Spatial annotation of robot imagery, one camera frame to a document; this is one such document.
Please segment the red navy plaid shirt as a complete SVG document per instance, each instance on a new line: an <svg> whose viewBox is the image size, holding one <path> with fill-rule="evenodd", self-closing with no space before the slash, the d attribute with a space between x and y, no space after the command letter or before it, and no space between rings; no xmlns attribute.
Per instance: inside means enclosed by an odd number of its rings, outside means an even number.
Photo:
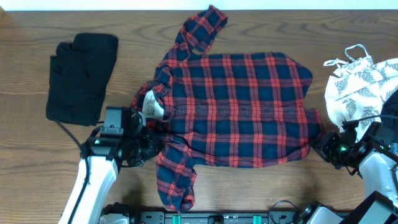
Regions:
<svg viewBox="0 0 398 224"><path fill-rule="evenodd" d="M147 126L163 144L157 190L168 210L194 203L196 165L261 168L301 160L324 132L318 110L304 107L312 73L281 52L211 54L228 18L214 6L187 19L154 77L132 100L160 114Z"/></svg>

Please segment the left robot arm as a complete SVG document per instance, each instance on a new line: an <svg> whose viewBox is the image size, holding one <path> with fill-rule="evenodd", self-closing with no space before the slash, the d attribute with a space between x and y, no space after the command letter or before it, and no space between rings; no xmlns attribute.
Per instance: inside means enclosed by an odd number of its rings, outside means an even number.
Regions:
<svg viewBox="0 0 398 224"><path fill-rule="evenodd" d="M122 168L143 166L160 152L159 138L146 122L134 108L106 108L103 124L78 145L78 174L60 223L140 222L130 206L105 200Z"/></svg>

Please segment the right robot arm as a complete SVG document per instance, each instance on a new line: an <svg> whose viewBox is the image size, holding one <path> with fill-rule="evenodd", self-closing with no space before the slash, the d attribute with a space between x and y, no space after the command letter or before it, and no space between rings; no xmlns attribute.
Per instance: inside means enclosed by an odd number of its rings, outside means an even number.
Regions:
<svg viewBox="0 0 398 224"><path fill-rule="evenodd" d="M363 180L365 199L341 216L320 202L296 214L294 223L397 223L397 131L372 122L355 141L355 129L343 134L332 131L310 146L335 169L352 169Z"/></svg>

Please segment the white fern print cloth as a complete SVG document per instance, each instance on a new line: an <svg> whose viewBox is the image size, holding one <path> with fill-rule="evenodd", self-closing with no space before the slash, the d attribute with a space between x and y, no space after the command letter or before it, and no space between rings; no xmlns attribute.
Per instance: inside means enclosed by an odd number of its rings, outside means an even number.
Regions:
<svg viewBox="0 0 398 224"><path fill-rule="evenodd" d="M359 120L356 139L359 141L373 121L381 121L383 104L397 91L397 59L374 63L365 52L349 61L327 60L325 67L336 66L325 89L326 110L330 121L344 132L343 121Z"/></svg>

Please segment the dark navy garment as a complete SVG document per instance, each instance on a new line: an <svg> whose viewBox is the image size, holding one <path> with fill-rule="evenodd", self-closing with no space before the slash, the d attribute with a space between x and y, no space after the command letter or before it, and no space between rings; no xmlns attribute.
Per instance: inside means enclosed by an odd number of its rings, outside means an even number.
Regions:
<svg viewBox="0 0 398 224"><path fill-rule="evenodd" d="M381 114L384 116L381 121L388 127L397 130L398 113L398 92L395 91L389 99L383 104Z"/></svg>

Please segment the black folded garment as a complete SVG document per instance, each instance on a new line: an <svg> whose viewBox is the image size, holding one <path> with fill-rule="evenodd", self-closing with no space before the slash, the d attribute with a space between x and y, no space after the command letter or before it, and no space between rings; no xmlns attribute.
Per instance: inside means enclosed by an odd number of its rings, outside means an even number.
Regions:
<svg viewBox="0 0 398 224"><path fill-rule="evenodd" d="M50 57L47 119L81 126L99 122L118 44L115 35L97 33L58 44Z"/></svg>

